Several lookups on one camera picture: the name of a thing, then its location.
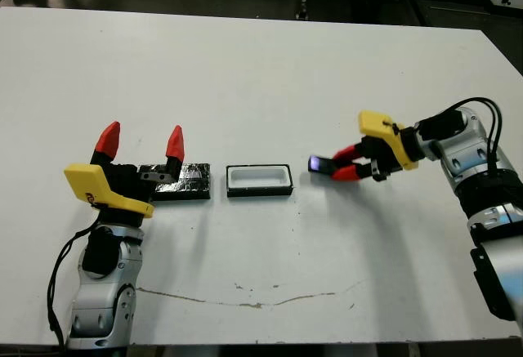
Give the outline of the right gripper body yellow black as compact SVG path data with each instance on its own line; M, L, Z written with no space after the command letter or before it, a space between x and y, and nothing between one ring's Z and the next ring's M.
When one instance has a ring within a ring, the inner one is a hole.
M423 159L416 130L386 114L361 111L359 129L361 154L370 160L370 174L376 181L386 180L393 172L414 170Z

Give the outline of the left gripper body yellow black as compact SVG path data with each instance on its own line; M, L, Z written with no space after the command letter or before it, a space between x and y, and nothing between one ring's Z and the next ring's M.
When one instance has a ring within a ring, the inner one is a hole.
M64 174L74 196L100 212L101 223L127 226L151 218L156 187L174 182L173 175L145 165L72 163Z

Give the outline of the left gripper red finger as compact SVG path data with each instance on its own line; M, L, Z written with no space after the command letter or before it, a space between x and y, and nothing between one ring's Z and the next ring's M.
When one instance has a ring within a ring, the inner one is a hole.
M176 125L168 139L166 149L167 162L165 171L170 176L179 176L185 157L183 132L180 125Z
M112 163L118 151L120 122L112 122L100 135L92 154L91 164Z

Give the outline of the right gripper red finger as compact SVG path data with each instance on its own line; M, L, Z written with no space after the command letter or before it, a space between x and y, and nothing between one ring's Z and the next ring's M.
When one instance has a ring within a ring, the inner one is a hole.
M354 160L363 157L361 153L362 144L356 143L349 145L344 149L339 150L334 156L333 161L335 163L352 163Z
M358 181L372 176L371 164L351 163L338 168L331 178L335 181Z

